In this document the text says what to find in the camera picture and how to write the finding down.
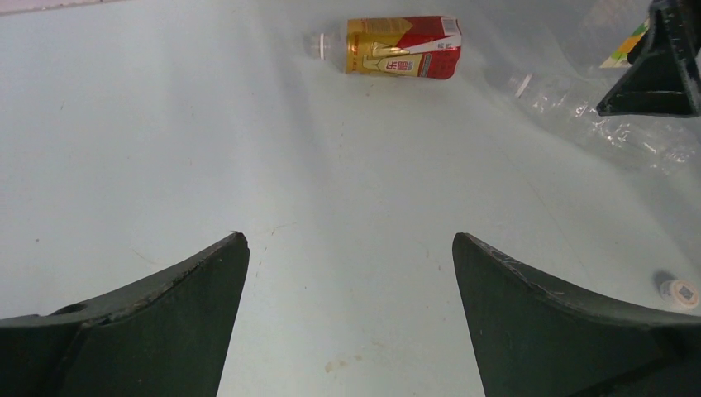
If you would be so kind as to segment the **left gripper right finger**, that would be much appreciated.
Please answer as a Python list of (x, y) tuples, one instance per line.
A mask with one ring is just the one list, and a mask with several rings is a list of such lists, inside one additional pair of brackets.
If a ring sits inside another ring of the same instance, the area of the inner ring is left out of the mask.
[(699, 395), (699, 317), (595, 293), (468, 233), (452, 255), (487, 396)]

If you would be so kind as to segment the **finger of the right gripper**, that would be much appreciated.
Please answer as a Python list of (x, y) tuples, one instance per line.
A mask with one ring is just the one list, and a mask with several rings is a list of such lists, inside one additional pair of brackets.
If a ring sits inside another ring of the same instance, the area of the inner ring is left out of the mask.
[(600, 116), (700, 115), (700, 2), (652, 1), (628, 71), (598, 103)]

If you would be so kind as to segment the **clear plastic bottle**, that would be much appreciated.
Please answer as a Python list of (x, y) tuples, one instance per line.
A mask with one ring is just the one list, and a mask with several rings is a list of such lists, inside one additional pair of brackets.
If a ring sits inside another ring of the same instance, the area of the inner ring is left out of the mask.
[(515, 72), (503, 91), (539, 127), (625, 170), (670, 174), (700, 152), (682, 123), (647, 116), (601, 116), (597, 87), (562, 75)]

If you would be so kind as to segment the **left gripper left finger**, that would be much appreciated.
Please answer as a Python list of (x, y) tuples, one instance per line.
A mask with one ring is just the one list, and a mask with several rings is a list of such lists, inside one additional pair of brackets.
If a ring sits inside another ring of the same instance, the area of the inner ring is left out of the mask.
[(3, 319), (2, 395), (216, 395), (249, 259), (235, 232), (109, 293)]

